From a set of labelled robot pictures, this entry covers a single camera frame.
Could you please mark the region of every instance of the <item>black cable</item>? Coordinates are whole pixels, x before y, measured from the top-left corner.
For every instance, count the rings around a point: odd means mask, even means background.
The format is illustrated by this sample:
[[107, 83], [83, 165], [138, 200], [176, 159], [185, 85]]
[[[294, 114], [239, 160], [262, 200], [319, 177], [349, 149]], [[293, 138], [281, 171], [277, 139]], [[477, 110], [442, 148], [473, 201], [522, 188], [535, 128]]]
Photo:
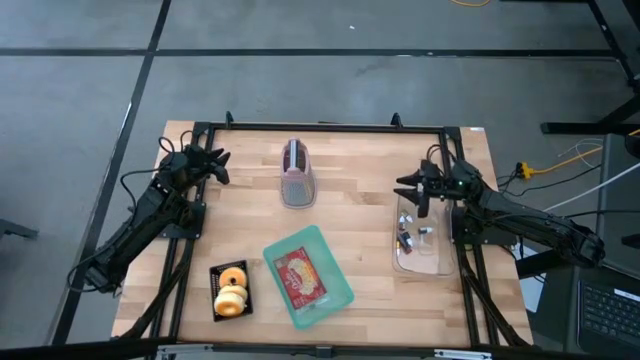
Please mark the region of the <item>black cable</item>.
[[[440, 146], [440, 144], [433, 144], [431, 146], [429, 146], [429, 148], [427, 149], [427, 160], [431, 161], [431, 157], [433, 156], [433, 154], [436, 153], [436, 151], [441, 150], [442, 147]], [[449, 153], [449, 156], [451, 156], [451, 158], [453, 159], [453, 162], [457, 162], [458, 158], [453, 155], [453, 153], [447, 149], [447, 152]]]
[[193, 130], [187, 130], [180, 135], [180, 151], [184, 151], [184, 143], [182, 142], [182, 138], [188, 133], [191, 133], [191, 135], [193, 135]]
[[513, 172], [511, 173], [511, 175], [509, 175], [509, 180], [507, 180], [507, 181], [503, 182], [502, 184], [498, 184], [498, 189], [500, 189], [500, 188], [501, 188], [501, 187], [503, 187], [503, 186], [505, 187], [505, 188], [504, 188], [503, 190], [501, 190], [500, 192], [501, 192], [501, 193], [503, 193], [503, 194], [504, 194], [505, 192], [508, 192], [509, 185], [511, 185], [511, 182], [512, 182], [513, 180], [515, 180], [516, 178], [517, 178], [516, 171], [515, 171], [515, 170], [513, 170]]
[[[171, 151], [169, 151], [167, 148], [164, 147], [164, 145], [162, 144], [162, 140], [166, 140], [169, 143], [169, 146], [171, 147]], [[123, 174], [120, 177], [120, 184], [122, 185], [124, 190], [127, 192], [127, 194], [129, 194], [129, 197], [131, 198], [131, 201], [133, 203], [132, 215], [129, 218], [129, 222], [127, 223], [127, 226], [123, 228], [123, 230], [122, 230], [123, 232], [126, 231], [126, 229], [131, 226], [131, 223], [133, 223], [133, 219], [136, 216], [136, 211], [138, 210], [138, 204], [136, 202], [136, 198], [133, 196], [133, 193], [131, 192], [129, 187], [127, 187], [127, 185], [124, 183], [124, 179], [127, 176], [134, 175], [134, 174], [145, 174], [145, 173], [150, 173], [150, 172], [154, 172], [154, 171], [160, 171], [160, 170], [164, 169], [165, 167], [169, 166], [171, 164], [171, 162], [173, 161], [173, 157], [175, 155], [175, 148], [174, 148], [173, 143], [171, 142], [171, 140], [167, 139], [164, 136], [161, 136], [161, 137], [158, 138], [158, 144], [160, 145], [160, 148], [162, 148], [162, 150], [164, 150], [164, 151], [166, 151], [167, 153], [170, 154], [169, 161], [167, 161], [166, 164], [161, 165], [161, 166], [159, 166], [159, 167], [157, 167], [155, 169], [130, 171], [130, 172], [126, 173], [126, 174]], [[67, 286], [69, 287], [70, 291], [80, 292], [80, 293], [88, 293], [88, 292], [94, 292], [94, 291], [101, 290], [101, 288], [97, 288], [97, 287], [93, 287], [91, 289], [74, 288], [73, 285], [71, 284], [71, 277], [81, 265], [83, 265], [83, 264], [95, 259], [96, 257], [100, 256], [105, 251], [109, 250], [110, 248], [111, 248], [110, 246], [103, 247], [102, 249], [100, 249], [96, 253], [94, 253], [93, 255], [90, 255], [90, 256], [86, 257], [85, 259], [81, 260], [78, 264], [76, 264], [73, 268], [71, 268], [71, 270], [69, 270], [69, 273], [67, 273]]]
[[573, 218], [573, 217], [585, 216], [585, 215], [591, 215], [591, 214], [606, 214], [606, 213], [629, 213], [629, 214], [635, 214], [635, 213], [640, 213], [640, 210], [594, 210], [594, 211], [585, 211], [585, 212], [571, 214], [571, 215], [564, 215], [563, 217], [565, 217], [565, 218]]
[[507, 181], [509, 181], [509, 180], [511, 180], [511, 178], [513, 178], [513, 173], [514, 173], [514, 172], [511, 172], [511, 174], [509, 174], [509, 175], [498, 176], [498, 177], [496, 178], [496, 181], [497, 181], [497, 182], [499, 182], [499, 181], [500, 181], [500, 179], [504, 179], [504, 178], [507, 178]]
[[575, 176], [573, 176], [573, 177], [570, 177], [570, 178], [568, 178], [568, 179], [564, 179], [564, 180], [561, 180], [561, 181], [558, 181], [558, 182], [555, 182], [555, 183], [551, 183], [551, 184], [547, 184], [547, 185], [543, 185], [543, 186], [536, 186], [536, 187], [532, 187], [532, 188], [525, 189], [525, 190], [524, 190], [524, 191], [522, 191], [520, 194], [514, 194], [514, 193], [511, 193], [511, 192], [506, 191], [506, 190], [505, 190], [504, 192], [506, 192], [507, 194], [509, 194], [509, 195], [511, 195], [511, 196], [520, 197], [520, 196], [522, 196], [522, 195], [526, 194], [526, 193], [527, 193], [527, 191], [531, 191], [531, 190], [540, 190], [540, 189], [546, 189], [546, 188], [549, 188], [549, 187], [552, 187], [552, 186], [556, 186], [556, 185], [564, 184], [564, 183], [569, 182], [569, 181], [571, 181], [571, 180], [575, 180], [575, 179], [579, 178], [579, 177], [580, 177], [580, 176], [582, 176], [582, 175], [588, 174], [588, 173], [590, 173], [591, 171], [593, 171], [593, 170], [595, 170], [595, 169], [598, 169], [600, 166], [601, 166], [601, 165], [598, 165], [598, 166], [592, 167], [592, 168], [590, 168], [589, 170], [585, 170], [585, 171], [583, 171], [583, 172], [579, 173], [578, 175], [575, 175]]

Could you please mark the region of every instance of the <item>transparent tray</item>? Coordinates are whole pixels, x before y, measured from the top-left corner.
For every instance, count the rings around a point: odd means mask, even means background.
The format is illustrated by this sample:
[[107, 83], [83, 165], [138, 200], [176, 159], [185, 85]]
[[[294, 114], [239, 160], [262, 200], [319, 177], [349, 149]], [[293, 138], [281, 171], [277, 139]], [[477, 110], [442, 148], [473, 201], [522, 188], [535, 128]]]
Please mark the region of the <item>transparent tray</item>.
[[[398, 206], [394, 218], [394, 232], [391, 241], [392, 263], [396, 271], [430, 276], [449, 276], [455, 273], [455, 248], [451, 243], [450, 235], [450, 209], [449, 201], [430, 202], [429, 215], [419, 219], [417, 207], [407, 199], [398, 196]], [[402, 248], [397, 247], [397, 235], [399, 234], [399, 219], [403, 212], [411, 216], [413, 222], [405, 222], [405, 231], [411, 235], [413, 243], [412, 251], [405, 254]], [[431, 232], [420, 236], [418, 229], [431, 228]]]

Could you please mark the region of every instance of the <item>clear plastic container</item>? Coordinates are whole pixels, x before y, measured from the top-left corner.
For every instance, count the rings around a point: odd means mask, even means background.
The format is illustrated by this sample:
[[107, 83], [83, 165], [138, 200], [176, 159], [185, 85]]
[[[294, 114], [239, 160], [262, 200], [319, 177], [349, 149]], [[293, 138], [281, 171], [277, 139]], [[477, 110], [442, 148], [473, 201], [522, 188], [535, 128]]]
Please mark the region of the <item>clear plastic container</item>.
[[263, 255], [297, 329], [308, 328], [354, 299], [315, 225], [266, 247]]
[[[455, 249], [451, 243], [450, 209], [448, 201], [431, 200], [429, 215], [418, 218], [417, 207], [409, 200], [398, 196], [392, 254], [393, 267], [396, 271], [413, 275], [449, 276], [455, 273], [457, 264]], [[405, 254], [397, 244], [399, 234], [399, 219], [408, 214], [412, 222], [405, 222], [405, 231], [411, 235], [412, 251]], [[420, 228], [430, 228], [431, 231], [421, 235]]]

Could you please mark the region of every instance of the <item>concrete floor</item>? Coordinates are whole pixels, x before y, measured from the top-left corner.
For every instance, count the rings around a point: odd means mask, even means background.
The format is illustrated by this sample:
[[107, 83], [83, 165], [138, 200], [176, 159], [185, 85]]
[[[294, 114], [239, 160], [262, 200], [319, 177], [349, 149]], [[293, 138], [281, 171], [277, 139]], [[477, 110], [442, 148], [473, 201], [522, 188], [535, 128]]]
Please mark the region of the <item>concrete floor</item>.
[[[74, 0], [54, 7], [3, 0], [0, 47], [146, 48], [160, 3]], [[612, 28], [627, 34], [626, 14], [602, 6], [615, 20]], [[606, 48], [606, 42], [588, 7], [576, 4], [184, 0], [171, 5], [160, 47], [579, 49]], [[36, 241], [7, 236], [0, 242], [0, 348], [47, 341], [141, 62], [0, 57], [0, 218], [40, 230]], [[517, 161], [554, 164], [581, 138], [543, 136], [541, 122], [594, 121], [630, 96], [618, 64], [600, 60], [156, 58], [121, 169], [152, 164], [169, 119], [219, 121], [230, 110], [239, 122], [386, 124], [399, 112], [405, 124], [485, 127], [496, 173], [507, 175]], [[512, 189], [586, 168], [575, 163]], [[594, 186], [597, 173], [530, 192], [522, 201], [546, 207]], [[140, 176], [129, 183], [139, 194], [147, 181]], [[594, 209], [596, 201], [586, 197], [562, 212]], [[125, 219], [128, 205], [117, 186], [103, 240]], [[69, 341], [107, 339], [116, 307], [108, 295], [83, 296]]]

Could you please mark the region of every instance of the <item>black stand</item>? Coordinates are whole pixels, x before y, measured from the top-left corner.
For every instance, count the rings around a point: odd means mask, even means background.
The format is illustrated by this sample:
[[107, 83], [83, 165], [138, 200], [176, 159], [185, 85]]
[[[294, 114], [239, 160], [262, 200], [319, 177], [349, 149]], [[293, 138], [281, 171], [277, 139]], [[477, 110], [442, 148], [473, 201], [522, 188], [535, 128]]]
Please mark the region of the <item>black stand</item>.
[[634, 95], [631, 100], [596, 123], [554, 123], [546, 122], [540, 125], [544, 134], [570, 134], [570, 135], [597, 135], [620, 134], [627, 135], [637, 130], [639, 125], [622, 124], [625, 120], [640, 111], [640, 94]]
[[38, 232], [11, 221], [0, 219], [0, 239], [4, 235], [18, 235], [27, 239], [35, 239], [38, 236]]

